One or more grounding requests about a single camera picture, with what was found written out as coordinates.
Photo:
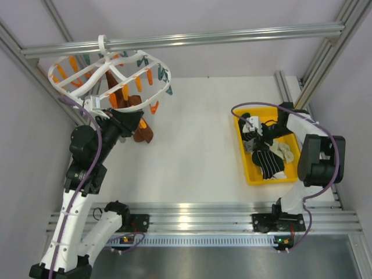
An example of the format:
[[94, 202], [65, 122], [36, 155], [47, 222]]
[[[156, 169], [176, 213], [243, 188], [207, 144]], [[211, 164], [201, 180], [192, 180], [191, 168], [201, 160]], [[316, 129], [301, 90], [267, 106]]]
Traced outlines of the yellow plastic tray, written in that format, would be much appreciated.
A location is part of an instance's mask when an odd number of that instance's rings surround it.
[[[278, 112], [274, 107], [258, 107], [258, 108], [243, 108], [235, 109], [234, 112], [241, 116], [244, 113], [250, 113], [251, 116], [257, 116], [262, 122], [277, 120]], [[300, 148], [296, 136], [289, 134], [277, 139], [278, 142], [283, 142], [289, 145], [290, 151], [294, 154], [294, 161], [287, 163], [284, 160], [284, 174], [286, 177], [282, 179], [271, 178], [268, 180], [263, 179], [263, 173], [259, 166], [255, 165], [252, 161], [252, 154], [244, 150], [244, 143], [238, 125], [239, 118], [234, 117], [235, 132], [238, 138], [238, 146], [242, 158], [242, 165], [244, 168], [244, 175], [247, 184], [249, 185], [265, 185], [277, 183], [294, 183], [298, 179], [297, 165], [300, 157]]]

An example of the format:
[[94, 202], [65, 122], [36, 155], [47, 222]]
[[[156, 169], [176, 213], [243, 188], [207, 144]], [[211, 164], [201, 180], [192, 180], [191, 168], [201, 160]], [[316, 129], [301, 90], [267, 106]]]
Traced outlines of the beige sock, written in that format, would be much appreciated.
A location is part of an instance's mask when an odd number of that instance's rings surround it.
[[286, 163], [292, 163], [295, 159], [289, 145], [284, 142], [274, 141], [269, 150], [279, 156]]

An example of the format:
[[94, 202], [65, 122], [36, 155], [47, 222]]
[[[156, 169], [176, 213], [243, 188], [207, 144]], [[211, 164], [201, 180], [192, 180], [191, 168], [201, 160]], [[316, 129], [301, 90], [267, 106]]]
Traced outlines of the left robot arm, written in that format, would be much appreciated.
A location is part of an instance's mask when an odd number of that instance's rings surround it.
[[123, 113], [105, 109], [105, 117], [78, 126], [70, 136], [72, 162], [66, 173], [63, 203], [49, 247], [31, 278], [90, 278], [101, 250], [116, 231], [131, 226], [130, 210], [118, 201], [109, 202], [88, 234], [83, 230], [107, 169], [104, 161], [119, 138], [131, 137], [143, 111]]

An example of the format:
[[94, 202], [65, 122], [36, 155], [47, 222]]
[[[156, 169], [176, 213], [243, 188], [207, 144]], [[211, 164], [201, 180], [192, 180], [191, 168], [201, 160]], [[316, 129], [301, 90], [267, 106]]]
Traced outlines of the white round clip hanger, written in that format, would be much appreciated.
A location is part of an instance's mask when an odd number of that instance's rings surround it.
[[107, 43], [105, 35], [98, 37], [99, 59], [85, 68], [74, 56], [58, 58], [48, 70], [51, 85], [94, 115], [109, 108], [119, 112], [149, 108], [155, 114], [160, 98], [173, 93], [170, 69], [144, 51], [114, 52]]

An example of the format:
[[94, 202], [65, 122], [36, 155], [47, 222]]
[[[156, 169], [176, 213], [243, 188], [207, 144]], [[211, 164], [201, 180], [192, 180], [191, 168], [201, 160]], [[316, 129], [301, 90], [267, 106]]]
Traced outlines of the aluminium top crossbar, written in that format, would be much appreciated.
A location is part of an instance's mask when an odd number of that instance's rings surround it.
[[108, 39], [102, 35], [95, 41], [65, 42], [52, 45], [25, 46], [21, 53], [27, 58], [48, 58], [82, 55], [100, 51], [132, 51], [187, 47], [242, 42], [292, 40], [301, 38], [339, 37], [344, 30], [342, 22], [301, 24], [288, 27], [270, 27], [207, 33], [159, 35], [141, 38]]

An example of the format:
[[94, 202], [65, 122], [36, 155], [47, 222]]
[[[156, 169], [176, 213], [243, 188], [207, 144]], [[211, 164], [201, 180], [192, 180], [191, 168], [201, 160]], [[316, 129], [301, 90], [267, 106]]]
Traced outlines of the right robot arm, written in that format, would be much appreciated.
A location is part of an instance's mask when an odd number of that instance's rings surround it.
[[275, 139], [294, 134], [302, 146], [297, 165], [298, 179], [287, 194], [272, 204], [270, 213], [253, 214], [253, 229], [259, 233], [305, 231], [306, 202], [339, 183], [344, 176], [344, 137], [332, 135], [307, 111], [294, 109], [291, 102], [278, 105], [277, 112], [276, 123], [261, 124], [256, 128], [252, 159], [261, 168], [264, 178], [274, 177], [282, 167], [269, 148]]

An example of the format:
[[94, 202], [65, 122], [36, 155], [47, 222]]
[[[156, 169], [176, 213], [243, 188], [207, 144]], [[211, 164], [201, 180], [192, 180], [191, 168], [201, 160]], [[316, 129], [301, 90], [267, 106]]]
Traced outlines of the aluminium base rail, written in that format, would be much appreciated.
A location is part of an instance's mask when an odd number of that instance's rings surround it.
[[[201, 234], [253, 232], [252, 215], [269, 213], [271, 203], [132, 203], [131, 213], [149, 215], [149, 233]], [[338, 201], [307, 204], [312, 214], [312, 234], [360, 234], [356, 212]]]

